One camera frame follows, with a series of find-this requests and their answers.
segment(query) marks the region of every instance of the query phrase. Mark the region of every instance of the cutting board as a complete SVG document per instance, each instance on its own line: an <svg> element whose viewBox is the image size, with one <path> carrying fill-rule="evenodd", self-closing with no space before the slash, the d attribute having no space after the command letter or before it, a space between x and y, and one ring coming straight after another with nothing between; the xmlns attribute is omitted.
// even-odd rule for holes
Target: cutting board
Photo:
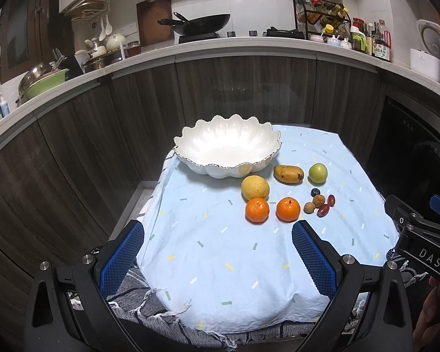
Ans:
<svg viewBox="0 0 440 352"><path fill-rule="evenodd" d="M171 26L159 25L161 18L172 18L171 0L143 1L137 4L137 20L141 46L174 39Z"/></svg>

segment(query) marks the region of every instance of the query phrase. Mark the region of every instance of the wok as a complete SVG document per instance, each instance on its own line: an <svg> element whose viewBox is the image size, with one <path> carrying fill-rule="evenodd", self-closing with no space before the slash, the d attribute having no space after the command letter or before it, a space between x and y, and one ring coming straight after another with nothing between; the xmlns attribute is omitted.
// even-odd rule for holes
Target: wok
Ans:
<svg viewBox="0 0 440 352"><path fill-rule="evenodd" d="M163 18L162 20L158 20L158 24L173 26L173 29L179 35L202 35L215 33L220 29L223 29L230 20L229 14L215 14L214 16L200 17L194 20L187 20L181 16L181 14L176 12L174 14L183 21Z"/></svg>

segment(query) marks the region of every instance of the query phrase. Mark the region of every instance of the oven door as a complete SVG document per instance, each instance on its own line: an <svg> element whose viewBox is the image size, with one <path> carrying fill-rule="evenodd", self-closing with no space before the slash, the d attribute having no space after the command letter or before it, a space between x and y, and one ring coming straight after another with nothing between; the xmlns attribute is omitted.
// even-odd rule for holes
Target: oven door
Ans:
<svg viewBox="0 0 440 352"><path fill-rule="evenodd" d="M386 98L366 171L381 195L396 195L440 223L429 207L430 197L440 196L440 119L413 100L403 103Z"/></svg>

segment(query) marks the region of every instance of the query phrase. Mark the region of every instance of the human hand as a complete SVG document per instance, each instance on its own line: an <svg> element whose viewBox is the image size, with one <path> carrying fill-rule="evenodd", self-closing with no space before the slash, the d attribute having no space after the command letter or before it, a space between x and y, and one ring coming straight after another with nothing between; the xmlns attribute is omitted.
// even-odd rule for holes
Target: human hand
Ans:
<svg viewBox="0 0 440 352"><path fill-rule="evenodd" d="M416 328L414 329L413 337L413 352L419 352L420 349L429 344L434 338L435 334L440 329L440 323L431 325L437 316L437 290L438 281L434 277L430 277L429 284L433 287L432 291L427 295L427 298L422 306L419 319L417 320Z"/></svg>

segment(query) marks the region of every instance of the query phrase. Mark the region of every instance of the white ladle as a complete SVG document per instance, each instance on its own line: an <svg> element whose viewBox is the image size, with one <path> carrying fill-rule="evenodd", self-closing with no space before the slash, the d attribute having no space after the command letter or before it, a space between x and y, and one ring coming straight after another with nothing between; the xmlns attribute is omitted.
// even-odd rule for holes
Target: white ladle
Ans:
<svg viewBox="0 0 440 352"><path fill-rule="evenodd" d="M107 13L106 13L106 35L109 35L112 32L113 32L113 27L109 23L109 18L108 18Z"/></svg>
<svg viewBox="0 0 440 352"><path fill-rule="evenodd" d="M103 16L100 17L100 22L101 22L101 34L99 35L99 40L103 41L103 39L106 38L106 32L104 31Z"/></svg>

